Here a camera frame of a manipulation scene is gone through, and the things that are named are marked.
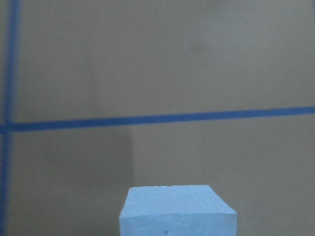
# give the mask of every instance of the blue block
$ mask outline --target blue block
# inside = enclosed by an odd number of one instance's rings
[[[236,236],[237,213],[209,186],[129,189],[121,236]]]

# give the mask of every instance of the block's front face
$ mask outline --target block's front face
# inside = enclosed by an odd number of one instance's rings
[[[129,190],[121,236],[236,236],[237,214],[206,185]]]

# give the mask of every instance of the blue tape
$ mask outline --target blue tape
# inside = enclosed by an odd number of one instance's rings
[[[156,116],[136,116],[122,118],[100,118],[100,119],[82,119],[82,120],[63,120],[47,122],[13,123],[10,126],[11,131],[38,131],[52,129],[71,129],[100,126],[118,126],[118,125],[140,125],[153,123],[171,123],[188,122],[216,119],[238,119],[238,118],[260,118],[277,116],[294,116],[315,114],[315,106],[296,107],[296,108],[278,108],[270,110],[244,110],[244,111],[225,111],[225,112],[206,112],[206,113],[188,113],[174,115],[156,115]]]
[[[7,220],[7,200],[9,189],[9,167],[10,167],[10,149],[11,135],[10,124],[13,112],[13,88],[16,66],[16,47],[18,37],[18,16],[19,16],[19,0],[9,1],[9,18],[7,32],[7,54],[5,68],[5,91],[4,91],[4,111],[3,122],[1,127],[3,134],[2,140],[2,159],[1,159],[1,186],[0,186],[0,236],[5,236],[6,220]]]

